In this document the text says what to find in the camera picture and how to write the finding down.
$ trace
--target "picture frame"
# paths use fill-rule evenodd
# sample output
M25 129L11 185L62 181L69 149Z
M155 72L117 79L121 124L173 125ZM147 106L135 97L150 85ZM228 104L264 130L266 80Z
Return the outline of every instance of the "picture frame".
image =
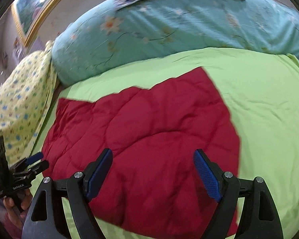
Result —
M28 47L50 12L61 0L15 0L11 12L23 47Z

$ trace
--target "blue rubber pad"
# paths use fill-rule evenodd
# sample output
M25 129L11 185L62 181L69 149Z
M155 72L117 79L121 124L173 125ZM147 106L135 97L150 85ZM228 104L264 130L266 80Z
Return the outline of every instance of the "blue rubber pad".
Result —
M194 152L194 165L205 186L208 196L217 202L220 202L222 195L219 191L218 180L198 150Z
M91 201L95 198L109 172L113 162L113 153L110 149L104 154L100 163L96 167L95 171L93 172L91 178L88 181L88 188L85 194L88 201Z
M31 165L34 164L35 162L41 160L43 158L43 153L42 152L38 152L35 155L30 156L27 160L26 160L26 165Z

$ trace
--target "red blanket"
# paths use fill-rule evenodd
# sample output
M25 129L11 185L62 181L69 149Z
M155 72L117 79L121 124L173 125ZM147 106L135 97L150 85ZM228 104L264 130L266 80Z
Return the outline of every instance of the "red blanket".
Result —
M194 168L196 149L224 171L238 171L239 138L202 68L94 103L60 99L42 149L50 163L44 175L70 177L104 148L114 160L90 203L94 215L153 238L200 238L213 215L216 202Z

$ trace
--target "metal screw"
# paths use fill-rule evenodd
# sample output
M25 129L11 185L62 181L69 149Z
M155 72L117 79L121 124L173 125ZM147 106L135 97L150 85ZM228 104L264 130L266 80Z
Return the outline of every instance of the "metal screw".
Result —
M225 177L231 178L233 175L231 172L225 172Z
M51 181L51 178L50 177L45 177L44 179L43 179L43 182L44 183L48 183L48 182L50 182Z
M76 172L75 174L74 174L74 177L75 178L81 178L83 176L83 172Z
M259 182L259 183L263 183L263 182L264 182L264 179L261 178L261 177L257 177L257 178L256 178L256 181Z

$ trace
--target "yellow fabric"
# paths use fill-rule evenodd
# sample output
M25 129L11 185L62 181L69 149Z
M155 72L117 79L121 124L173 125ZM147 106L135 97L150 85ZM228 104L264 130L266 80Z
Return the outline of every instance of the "yellow fabric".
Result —
M0 136L9 165L30 155L50 107L57 79L52 45L24 58L0 87Z

